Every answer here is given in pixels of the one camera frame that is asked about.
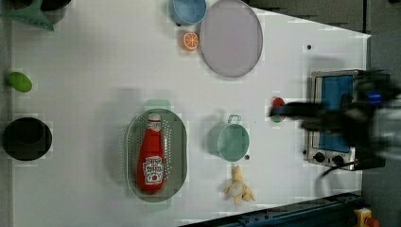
plate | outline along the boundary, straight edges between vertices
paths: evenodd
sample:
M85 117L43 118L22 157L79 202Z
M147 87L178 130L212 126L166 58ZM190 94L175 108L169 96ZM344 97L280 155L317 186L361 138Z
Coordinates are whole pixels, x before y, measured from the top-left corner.
M249 73L260 59L262 28L253 10L239 0L208 9L200 26L200 48L213 71L226 77Z

gray plate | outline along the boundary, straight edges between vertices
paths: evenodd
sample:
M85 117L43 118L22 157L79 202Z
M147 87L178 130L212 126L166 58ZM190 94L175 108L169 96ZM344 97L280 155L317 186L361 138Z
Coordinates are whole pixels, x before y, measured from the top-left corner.
M218 74L239 77L259 61L263 33L253 10L239 0L221 0L207 10L200 26L200 48Z
M136 166L139 151L145 136L148 114L162 116L162 136L166 157L166 181L162 190L155 194L143 193L136 186ZM183 186L186 177L186 130L182 120L173 112L165 109L152 109L138 115L131 123L126 138L126 177L127 183L138 198L148 202L166 201L173 197Z

blue bowl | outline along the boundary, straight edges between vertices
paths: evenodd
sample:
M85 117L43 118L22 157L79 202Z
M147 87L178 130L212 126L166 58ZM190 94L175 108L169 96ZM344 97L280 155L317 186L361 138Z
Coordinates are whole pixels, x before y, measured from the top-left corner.
M203 20L206 14L205 0L170 0L169 9L173 21L179 26L192 26Z

red ketchup bottle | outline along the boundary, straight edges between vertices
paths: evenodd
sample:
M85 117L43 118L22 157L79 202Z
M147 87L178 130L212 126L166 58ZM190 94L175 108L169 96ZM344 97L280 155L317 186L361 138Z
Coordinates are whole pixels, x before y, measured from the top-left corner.
M148 115L137 166L139 188L149 194L162 189L165 183L165 154L162 146L162 117L158 113Z

white table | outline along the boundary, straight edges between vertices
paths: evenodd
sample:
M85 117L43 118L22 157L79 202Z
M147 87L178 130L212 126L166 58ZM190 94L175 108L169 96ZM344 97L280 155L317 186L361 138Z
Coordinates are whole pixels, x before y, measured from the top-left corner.
M267 111L273 96L303 99L312 71L364 69L367 36L254 9L261 60L228 80L200 53L181 50L181 31L195 27L176 27L167 2L73 1L55 32L13 25L12 69L34 83L30 93L13 93L13 117L42 119L54 138L45 158L13 162L15 227L177 226L360 190L361 172L339 170L317 183L326 167L303 160L305 133L294 121L271 122ZM156 205L136 198L123 175L123 134L150 98L169 100L188 132L186 181ZM235 165L256 201L238 206L221 192L234 164L205 147L229 114L242 116L251 137L251 159Z

